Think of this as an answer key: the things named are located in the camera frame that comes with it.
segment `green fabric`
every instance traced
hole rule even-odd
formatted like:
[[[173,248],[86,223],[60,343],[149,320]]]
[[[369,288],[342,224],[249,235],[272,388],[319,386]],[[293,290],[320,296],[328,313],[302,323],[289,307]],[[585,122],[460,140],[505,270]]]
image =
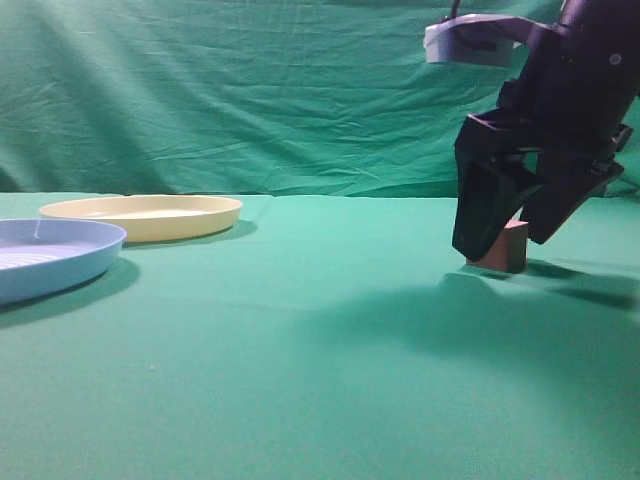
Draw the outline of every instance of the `green fabric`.
[[[560,1],[462,7],[551,22]],[[3,0],[0,191],[455,196],[462,120],[526,50],[511,72],[427,65],[448,8]]]
[[[241,198],[0,314],[0,478],[637,479],[637,203],[509,277],[463,266],[454,200]]]

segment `green backdrop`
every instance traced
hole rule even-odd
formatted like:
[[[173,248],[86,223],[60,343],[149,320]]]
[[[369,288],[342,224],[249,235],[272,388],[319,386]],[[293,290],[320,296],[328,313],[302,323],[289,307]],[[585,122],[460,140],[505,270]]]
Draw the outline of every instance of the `green backdrop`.
[[[550,22],[560,3],[462,11]],[[455,195],[464,115],[520,65],[427,65],[449,4],[3,0],[0,190]]]

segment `wooden block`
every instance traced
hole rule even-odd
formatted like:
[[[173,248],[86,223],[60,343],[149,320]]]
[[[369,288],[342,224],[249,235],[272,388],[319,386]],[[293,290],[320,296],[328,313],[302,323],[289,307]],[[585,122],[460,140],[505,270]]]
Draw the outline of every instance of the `wooden block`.
[[[527,265],[527,239],[529,224],[520,220],[507,223],[487,254],[467,265],[507,273],[520,273]]]

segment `blue plate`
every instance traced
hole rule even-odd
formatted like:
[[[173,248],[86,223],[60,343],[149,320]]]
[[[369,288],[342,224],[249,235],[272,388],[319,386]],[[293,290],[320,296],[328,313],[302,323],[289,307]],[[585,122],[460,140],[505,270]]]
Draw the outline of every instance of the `blue plate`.
[[[78,285],[118,258],[127,232],[85,220],[0,220],[0,305]]]

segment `yellow plate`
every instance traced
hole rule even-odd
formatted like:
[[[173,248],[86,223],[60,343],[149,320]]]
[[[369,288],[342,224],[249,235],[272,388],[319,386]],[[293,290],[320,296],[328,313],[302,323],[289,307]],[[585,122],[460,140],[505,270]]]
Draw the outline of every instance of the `yellow plate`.
[[[52,203],[47,218],[97,220],[127,231],[127,242],[158,242],[226,230],[238,219],[242,202],[207,195],[132,195]]]

